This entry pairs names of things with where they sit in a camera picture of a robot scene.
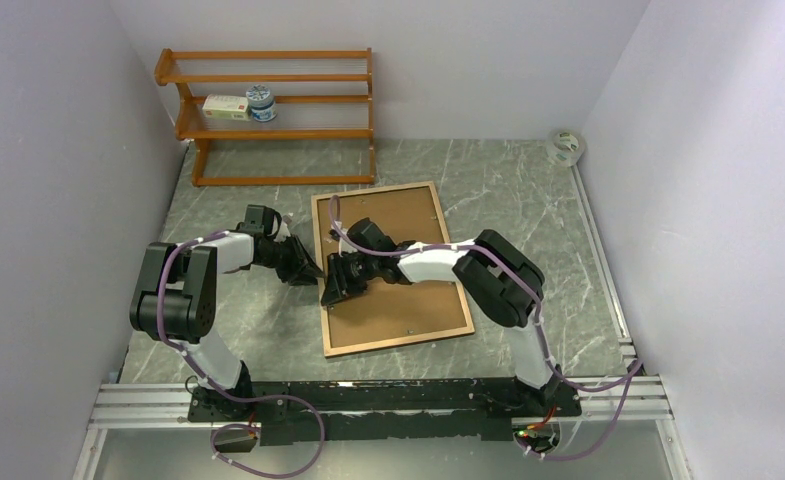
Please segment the wooden picture frame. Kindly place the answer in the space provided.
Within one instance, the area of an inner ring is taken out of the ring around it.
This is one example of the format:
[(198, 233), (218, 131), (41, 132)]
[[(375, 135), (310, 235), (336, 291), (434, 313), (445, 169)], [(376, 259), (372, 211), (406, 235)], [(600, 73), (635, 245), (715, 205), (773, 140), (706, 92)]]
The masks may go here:
[(454, 254), (398, 255), (449, 240), (432, 182), (315, 195), (311, 209), (325, 357), (474, 332)]

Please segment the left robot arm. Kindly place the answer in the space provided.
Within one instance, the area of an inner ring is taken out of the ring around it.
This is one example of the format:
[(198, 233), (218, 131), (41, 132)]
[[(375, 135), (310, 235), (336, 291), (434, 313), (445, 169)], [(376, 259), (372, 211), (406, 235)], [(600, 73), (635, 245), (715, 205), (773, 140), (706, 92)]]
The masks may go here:
[(150, 244), (129, 310), (134, 330), (172, 349), (192, 369), (199, 403), (230, 420), (245, 418), (255, 395), (248, 367), (214, 327), (217, 280), (253, 266), (273, 270), (289, 286), (315, 285), (323, 275), (279, 212), (250, 204), (232, 230)]

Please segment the brown cardboard backing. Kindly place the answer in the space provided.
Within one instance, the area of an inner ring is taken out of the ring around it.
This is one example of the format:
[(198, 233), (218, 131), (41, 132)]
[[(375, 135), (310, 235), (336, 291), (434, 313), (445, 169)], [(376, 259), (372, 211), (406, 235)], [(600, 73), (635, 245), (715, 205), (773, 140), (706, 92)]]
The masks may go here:
[[(447, 243), (448, 229), (435, 184), (431, 181), (341, 192), (328, 209), (330, 193), (312, 197), (316, 261), (339, 251), (331, 237), (335, 218), (348, 228), (369, 218), (395, 243), (407, 240)], [(453, 282), (429, 281), (412, 286), (368, 282), (366, 292), (321, 309), (324, 355), (328, 358), (443, 340), (475, 332), (466, 295)]]

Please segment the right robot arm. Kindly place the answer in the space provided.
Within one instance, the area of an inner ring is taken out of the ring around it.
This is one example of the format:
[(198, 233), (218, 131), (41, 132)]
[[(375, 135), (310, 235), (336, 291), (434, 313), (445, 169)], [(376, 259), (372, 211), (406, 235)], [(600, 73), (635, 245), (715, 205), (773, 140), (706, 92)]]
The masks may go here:
[(485, 229), (457, 243), (396, 243), (366, 217), (344, 229), (332, 224), (340, 251), (327, 256), (320, 303), (333, 306), (364, 294), (371, 280), (412, 285), (429, 281), (460, 285), (489, 320), (505, 329), (519, 384), (518, 402), (540, 415), (556, 401), (557, 366), (539, 336), (535, 318), (543, 296), (541, 269), (498, 232)]

